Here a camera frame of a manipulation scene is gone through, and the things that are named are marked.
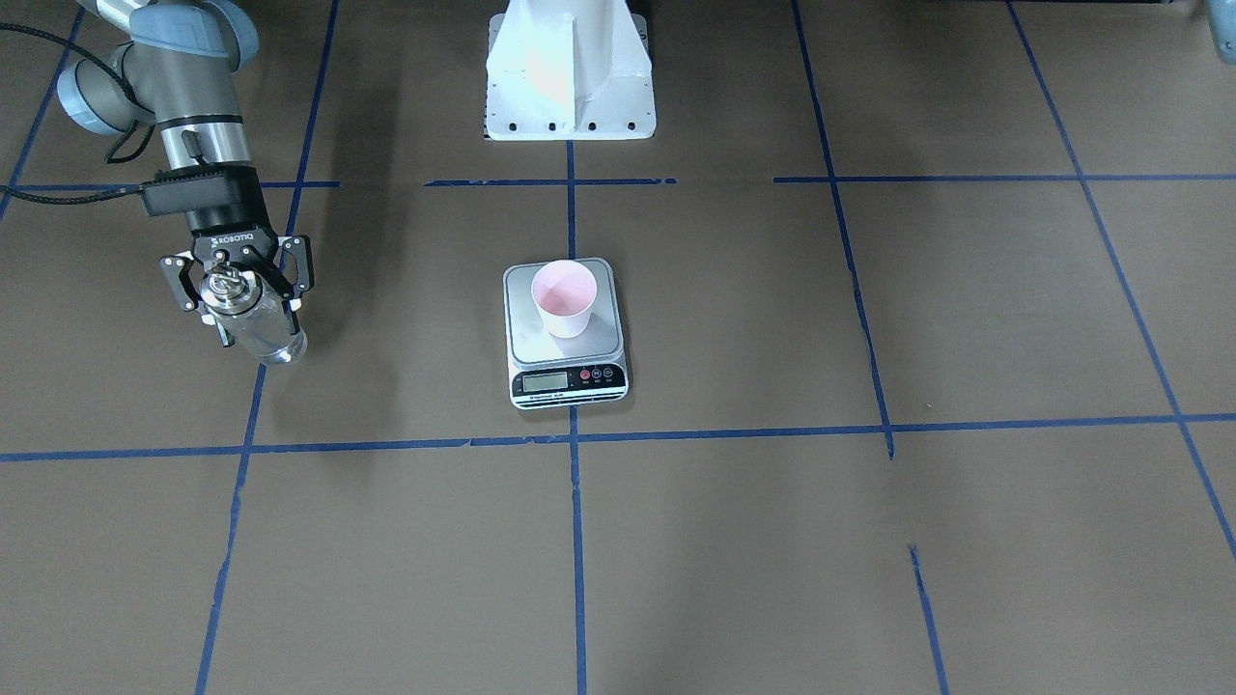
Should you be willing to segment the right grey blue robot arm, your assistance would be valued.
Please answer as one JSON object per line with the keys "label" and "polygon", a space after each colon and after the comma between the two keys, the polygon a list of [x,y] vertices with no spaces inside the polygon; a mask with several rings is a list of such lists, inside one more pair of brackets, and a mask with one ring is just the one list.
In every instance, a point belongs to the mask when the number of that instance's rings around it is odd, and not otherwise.
{"label": "right grey blue robot arm", "polygon": [[234,1],[88,1],[126,35],[100,62],[58,75],[70,119],[95,134],[138,127],[159,139],[168,167],[138,195],[150,216],[184,216],[189,247],[159,260],[180,310],[266,365],[307,348],[297,322],[314,284],[311,246],[274,232],[234,75],[260,53],[260,31]]}

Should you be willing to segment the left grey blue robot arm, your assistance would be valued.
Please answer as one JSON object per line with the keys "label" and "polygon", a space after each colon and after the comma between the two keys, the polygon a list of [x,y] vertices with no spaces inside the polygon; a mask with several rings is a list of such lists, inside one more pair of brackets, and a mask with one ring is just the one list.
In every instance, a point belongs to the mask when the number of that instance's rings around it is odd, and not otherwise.
{"label": "left grey blue robot arm", "polygon": [[1235,0],[1206,0],[1208,26],[1211,41],[1220,61],[1225,66],[1235,66]]}

